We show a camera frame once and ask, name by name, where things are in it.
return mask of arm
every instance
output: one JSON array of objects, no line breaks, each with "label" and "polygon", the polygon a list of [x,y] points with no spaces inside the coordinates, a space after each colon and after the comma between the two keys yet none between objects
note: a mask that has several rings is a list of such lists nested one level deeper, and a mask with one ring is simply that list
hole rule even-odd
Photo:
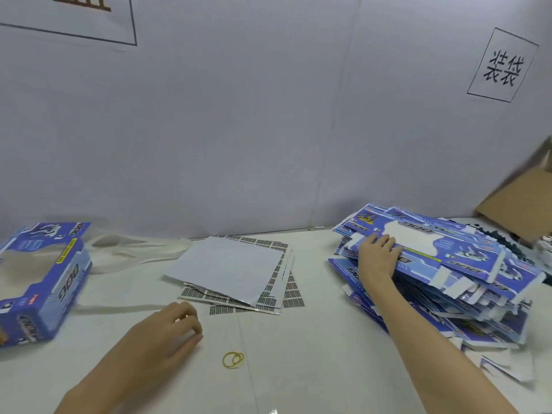
[{"label": "arm", "polygon": [[428,414],[517,414],[508,400],[462,352],[417,313],[391,276],[402,247],[388,235],[359,250],[362,285],[382,313]]},{"label": "arm", "polygon": [[[192,331],[195,335],[182,342]],[[66,393],[54,414],[109,414],[129,397],[168,379],[202,338],[195,308],[173,302],[132,327]]]}]

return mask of white wall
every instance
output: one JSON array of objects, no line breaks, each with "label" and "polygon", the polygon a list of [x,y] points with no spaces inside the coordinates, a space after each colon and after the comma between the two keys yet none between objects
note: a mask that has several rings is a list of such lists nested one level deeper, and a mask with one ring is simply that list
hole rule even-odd
[{"label": "white wall", "polygon": [[[467,214],[551,132],[552,0],[133,3],[137,48],[0,27],[0,233]],[[511,104],[466,94],[495,26],[542,44]]]}]

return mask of box flap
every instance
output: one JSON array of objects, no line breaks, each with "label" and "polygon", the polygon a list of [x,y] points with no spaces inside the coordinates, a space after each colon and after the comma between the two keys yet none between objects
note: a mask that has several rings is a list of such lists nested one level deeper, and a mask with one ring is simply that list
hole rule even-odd
[{"label": "box flap", "polygon": [[552,173],[532,168],[476,210],[526,241],[552,232]]}]

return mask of chinese character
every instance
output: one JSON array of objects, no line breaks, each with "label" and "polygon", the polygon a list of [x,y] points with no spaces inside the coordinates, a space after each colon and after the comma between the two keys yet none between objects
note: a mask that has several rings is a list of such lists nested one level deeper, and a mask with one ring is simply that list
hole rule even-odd
[{"label": "chinese character", "polygon": [[502,69],[498,68],[497,65],[504,65],[505,60],[508,59],[508,56],[506,55],[506,51],[502,53],[502,50],[500,50],[498,53],[496,51],[494,52],[494,58],[489,61],[490,64],[493,64],[494,67],[487,66],[487,69],[490,69],[490,71],[486,74],[483,74],[484,77],[486,77],[486,81],[489,81],[491,78],[492,80],[497,83],[497,78],[500,76],[500,73],[503,71]]},{"label": "chinese character", "polygon": [[519,57],[518,55],[514,55],[514,57],[510,60],[510,62],[508,62],[508,69],[504,70],[506,75],[500,79],[500,81],[502,81],[502,85],[506,85],[510,83],[510,87],[514,87],[514,80],[517,76],[520,75],[520,72],[521,72],[520,65],[523,65],[524,63],[525,63],[525,57]]},{"label": "chinese character", "polygon": [[91,0],[53,0],[53,1],[59,1],[60,3],[66,3],[66,4],[73,4],[73,5],[79,5],[82,7],[90,7],[91,9],[97,9],[97,10],[104,10],[106,12],[111,11],[111,7],[107,7],[104,4],[104,0],[98,0],[98,4],[94,4]]}]

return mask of stack of paper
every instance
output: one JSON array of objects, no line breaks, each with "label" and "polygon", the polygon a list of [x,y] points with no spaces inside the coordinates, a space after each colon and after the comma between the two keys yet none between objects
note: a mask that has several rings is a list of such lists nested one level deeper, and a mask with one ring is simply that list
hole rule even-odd
[{"label": "stack of paper", "polygon": [[290,247],[278,241],[209,237],[166,274],[184,282],[178,299],[279,315],[292,264]]},{"label": "stack of paper", "polygon": [[527,350],[507,363],[498,361],[497,350],[510,352],[525,343],[532,306],[526,296],[545,279],[541,270],[473,227],[402,208],[368,204],[334,231],[343,239],[335,252],[340,257],[329,262],[347,282],[345,293],[383,329],[357,269],[359,247],[374,233],[389,234],[404,247],[394,280],[416,311],[478,365],[489,366],[487,371],[499,369],[518,382],[533,379]]}]

